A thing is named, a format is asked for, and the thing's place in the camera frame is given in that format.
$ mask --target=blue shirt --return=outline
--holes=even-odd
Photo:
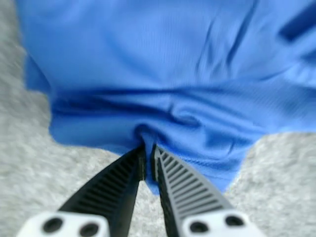
[[[26,86],[59,143],[157,143],[224,191],[263,135],[316,131],[315,1],[16,4]]]

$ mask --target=screw hole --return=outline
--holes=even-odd
[[[94,223],[89,223],[83,226],[80,230],[80,235],[82,237],[92,237],[98,233],[99,226]]]
[[[226,224],[228,226],[243,226],[244,225],[242,219],[240,219],[239,217],[236,217],[236,216],[227,217]]]
[[[196,222],[193,222],[190,226],[190,230],[193,232],[193,233],[204,233],[204,232],[207,232],[208,231],[208,227],[205,223],[202,223],[202,222],[199,222],[199,221],[196,221]]]
[[[62,219],[52,218],[52,219],[45,222],[45,224],[43,226],[43,230],[46,233],[53,233],[55,231],[58,231],[61,228],[62,224],[63,224]]]

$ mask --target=blue cloth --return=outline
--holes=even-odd
[[[314,1],[16,4],[26,86],[47,95],[59,143],[157,143],[224,191],[263,135],[316,131]]]

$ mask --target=ribbed rubber pad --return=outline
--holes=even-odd
[[[167,235],[181,237],[186,217],[221,209],[231,204],[201,174],[176,156],[155,147],[153,174],[158,181]]]
[[[111,237],[127,236],[140,180],[144,179],[143,148],[137,148],[93,177],[59,210],[107,218]]]

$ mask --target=gray carpet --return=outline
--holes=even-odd
[[[26,92],[23,49],[10,0],[0,0],[0,236],[15,236],[30,216],[55,210],[117,157],[63,147],[47,133],[46,99]],[[269,237],[316,236],[316,134],[263,138],[227,197]],[[159,199],[142,184],[131,237],[165,237]]]

